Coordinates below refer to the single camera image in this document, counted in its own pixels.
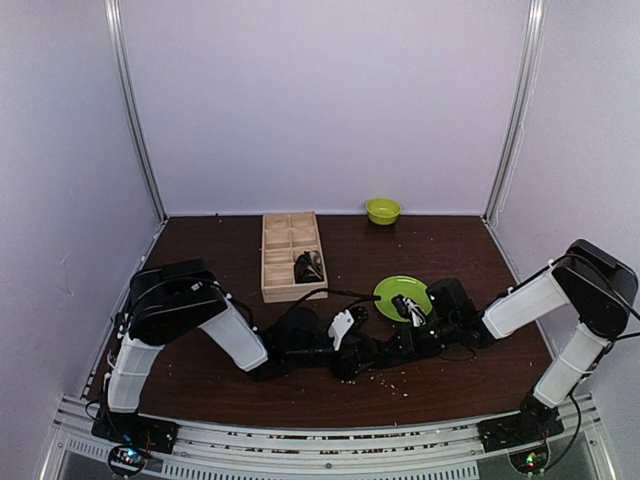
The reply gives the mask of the black necktie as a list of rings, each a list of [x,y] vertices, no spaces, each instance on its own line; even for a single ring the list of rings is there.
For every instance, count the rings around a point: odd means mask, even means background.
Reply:
[[[329,366],[329,371],[339,380],[351,381],[369,370],[385,370],[439,354],[440,351],[433,348],[412,351],[402,342],[386,345],[362,340],[342,347]]]

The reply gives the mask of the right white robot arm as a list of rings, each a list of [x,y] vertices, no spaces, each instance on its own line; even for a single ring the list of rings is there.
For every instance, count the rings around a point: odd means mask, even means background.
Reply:
[[[579,239],[564,255],[482,310],[475,308],[456,279],[440,281],[429,289],[434,315],[407,295],[397,294],[391,303],[410,323],[401,338],[407,357],[435,356],[452,343],[483,349],[552,311],[572,307],[578,315],[572,336],[513,419],[513,433],[530,442],[550,426],[558,405],[622,338],[635,313],[638,291],[638,277],[629,266]]]

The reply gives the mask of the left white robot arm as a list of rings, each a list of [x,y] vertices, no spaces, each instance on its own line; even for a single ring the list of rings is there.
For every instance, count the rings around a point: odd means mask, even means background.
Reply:
[[[270,381],[295,369],[335,369],[346,377],[358,366],[346,339],[369,315],[368,297],[352,293],[353,305],[337,313],[326,329],[302,300],[265,330],[251,309],[225,290],[202,259],[138,271],[129,298],[113,320],[114,351],[107,356],[98,417],[123,444],[137,442],[144,424],[137,415],[152,366],[169,344],[203,331],[254,381]]]

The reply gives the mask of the green plate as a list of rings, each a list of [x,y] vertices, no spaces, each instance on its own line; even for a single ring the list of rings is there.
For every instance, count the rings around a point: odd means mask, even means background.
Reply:
[[[421,280],[406,275],[395,275],[381,280],[375,287],[373,294],[379,297],[374,302],[378,312],[384,317],[400,322],[408,323],[409,320],[400,316],[392,299],[398,295],[411,299],[425,314],[429,315],[433,310],[427,285]]]

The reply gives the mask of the patterned rolled tie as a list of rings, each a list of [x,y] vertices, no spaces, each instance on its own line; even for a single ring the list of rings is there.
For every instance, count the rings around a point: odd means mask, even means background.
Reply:
[[[294,280],[296,284],[319,283],[324,281],[324,270],[318,250],[304,251],[295,261]]]

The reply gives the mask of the green bowl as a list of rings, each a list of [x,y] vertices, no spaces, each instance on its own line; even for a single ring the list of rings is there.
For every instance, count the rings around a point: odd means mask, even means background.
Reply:
[[[365,208],[368,219],[379,226],[393,225],[402,213],[400,204],[388,198],[372,198]]]

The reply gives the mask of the wooden compartment box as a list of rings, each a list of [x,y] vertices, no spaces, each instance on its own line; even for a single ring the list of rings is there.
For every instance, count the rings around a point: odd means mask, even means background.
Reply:
[[[324,281],[296,284],[294,264],[304,251],[320,252]],[[266,214],[262,217],[261,293],[269,303],[293,302],[311,291],[328,287],[316,214],[310,212]]]

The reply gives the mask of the front aluminium rail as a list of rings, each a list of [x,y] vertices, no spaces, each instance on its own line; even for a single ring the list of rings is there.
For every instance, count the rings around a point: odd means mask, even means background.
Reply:
[[[570,449],[544,475],[521,473],[516,458],[548,447],[553,463],[576,432],[571,401],[560,408],[565,431],[489,452],[478,425],[509,414],[444,422],[342,429],[276,429],[168,420],[178,425],[172,453],[152,453],[132,479],[622,479],[590,395],[577,396],[581,426]],[[36,479],[117,479],[107,466],[113,442],[91,435],[95,406],[63,396]]]

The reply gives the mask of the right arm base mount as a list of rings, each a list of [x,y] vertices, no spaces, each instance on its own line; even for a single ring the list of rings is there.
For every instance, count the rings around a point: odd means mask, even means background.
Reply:
[[[558,418],[542,425],[520,414],[481,421],[478,433],[486,453],[505,450],[510,465],[520,474],[541,474],[551,463],[549,439],[564,432]]]

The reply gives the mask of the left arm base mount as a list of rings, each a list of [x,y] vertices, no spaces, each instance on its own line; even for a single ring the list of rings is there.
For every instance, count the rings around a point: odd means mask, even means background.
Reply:
[[[107,466],[125,478],[141,473],[154,454],[171,454],[178,430],[175,422],[124,415],[95,420],[91,433],[113,443]]]

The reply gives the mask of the right aluminium frame post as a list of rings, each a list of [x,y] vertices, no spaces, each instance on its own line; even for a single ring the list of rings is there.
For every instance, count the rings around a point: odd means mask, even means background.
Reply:
[[[524,136],[524,120],[534,90],[539,63],[547,2],[529,2],[527,23],[521,52],[515,93],[507,123],[498,167],[483,215],[485,223],[495,228],[515,171],[517,156]]]

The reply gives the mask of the aluminium frame post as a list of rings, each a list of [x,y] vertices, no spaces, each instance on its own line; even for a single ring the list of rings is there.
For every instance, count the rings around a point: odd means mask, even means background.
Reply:
[[[151,165],[143,126],[135,98],[133,79],[128,61],[124,28],[122,24],[121,5],[117,0],[104,2],[107,27],[118,72],[121,94],[128,122],[134,151],[139,163],[146,190],[151,199],[155,215],[160,223],[168,220],[156,176]]]
[[[534,90],[539,63],[547,2],[529,2],[527,23],[521,52],[515,93],[507,123],[498,167],[483,215],[485,223],[495,228],[515,171],[517,156],[524,136],[524,120]]]

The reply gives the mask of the left aluminium frame post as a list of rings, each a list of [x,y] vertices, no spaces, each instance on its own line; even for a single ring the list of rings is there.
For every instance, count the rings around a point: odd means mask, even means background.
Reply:
[[[143,126],[135,98],[133,79],[128,61],[124,28],[122,24],[121,5],[117,0],[104,2],[107,27],[118,72],[121,94],[128,122],[134,151],[139,163],[146,190],[151,199],[155,215],[160,223],[168,220],[156,176],[151,165]]]

